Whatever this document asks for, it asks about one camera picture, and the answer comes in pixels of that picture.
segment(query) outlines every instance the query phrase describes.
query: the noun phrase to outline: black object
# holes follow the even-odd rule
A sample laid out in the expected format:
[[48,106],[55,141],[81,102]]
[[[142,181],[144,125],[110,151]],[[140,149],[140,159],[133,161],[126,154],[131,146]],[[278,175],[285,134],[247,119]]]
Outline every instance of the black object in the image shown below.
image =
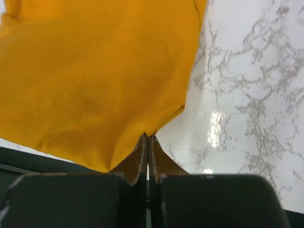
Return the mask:
[[[1,228],[143,228],[147,209],[155,228],[290,227],[265,179],[189,175],[155,136],[141,136],[131,155],[108,174],[0,148],[0,190],[6,192]],[[292,228],[304,227],[304,215],[287,215]]]

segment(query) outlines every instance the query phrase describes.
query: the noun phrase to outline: white marble countertop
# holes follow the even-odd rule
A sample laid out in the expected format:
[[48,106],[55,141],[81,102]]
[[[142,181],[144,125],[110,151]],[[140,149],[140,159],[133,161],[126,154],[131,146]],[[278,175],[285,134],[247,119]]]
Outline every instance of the white marble countertop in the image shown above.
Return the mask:
[[210,0],[186,109],[157,137],[185,170],[262,175],[304,213],[303,98],[304,1]]

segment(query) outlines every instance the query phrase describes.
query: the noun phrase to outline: yellow fabric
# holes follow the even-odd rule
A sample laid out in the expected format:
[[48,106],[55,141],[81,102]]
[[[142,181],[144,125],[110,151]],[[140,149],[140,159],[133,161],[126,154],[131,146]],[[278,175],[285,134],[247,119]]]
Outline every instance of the yellow fabric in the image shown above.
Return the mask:
[[6,0],[0,137],[107,172],[184,109],[206,0]]

